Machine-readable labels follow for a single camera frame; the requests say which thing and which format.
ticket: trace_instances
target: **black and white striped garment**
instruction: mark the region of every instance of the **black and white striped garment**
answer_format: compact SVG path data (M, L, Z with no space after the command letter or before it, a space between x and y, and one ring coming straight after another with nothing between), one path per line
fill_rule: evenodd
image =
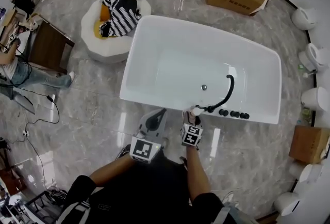
M110 20L99 27L103 37L121 37L132 31L141 18L136 0L103 0L110 11Z

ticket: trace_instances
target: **faucet spout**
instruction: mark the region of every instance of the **faucet spout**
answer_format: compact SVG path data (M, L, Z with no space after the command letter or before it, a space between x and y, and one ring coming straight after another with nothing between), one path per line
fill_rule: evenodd
M230 79L230 88L229 88L229 91L228 91L226 97L221 102L219 102L218 104L213 105L213 106L208 106L207 107L207 112L212 113L216 108L218 108L219 106L225 104L229 100L229 98L232 96L232 93L233 93L233 90L234 90L234 85L235 85L234 77L230 74L228 74L226 77Z

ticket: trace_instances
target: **black pants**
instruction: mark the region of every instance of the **black pants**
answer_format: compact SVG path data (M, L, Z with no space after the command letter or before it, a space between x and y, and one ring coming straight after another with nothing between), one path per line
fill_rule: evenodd
M35 4L32 0L13 0L15 6L26 12L27 18L33 13Z

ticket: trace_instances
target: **wooden table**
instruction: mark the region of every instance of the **wooden table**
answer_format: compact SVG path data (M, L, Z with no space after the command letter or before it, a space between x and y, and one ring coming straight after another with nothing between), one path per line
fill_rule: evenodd
M73 47L74 42L45 20L42 20L30 38L30 47L26 49L29 63L67 74L67 70L62 68L60 63L65 45Z

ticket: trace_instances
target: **faucet control knob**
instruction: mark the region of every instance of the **faucet control knob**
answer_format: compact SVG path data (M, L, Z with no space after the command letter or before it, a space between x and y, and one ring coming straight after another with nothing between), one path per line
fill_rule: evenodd
M230 112L230 115L232 116L232 117L235 117L235 118L239 118L239 112L236 112L236 111L231 111Z
M221 109L219 110L220 116L227 117L229 115L229 112L227 110Z
M249 119L250 115L248 113L241 113L241 115L239 116L241 119Z

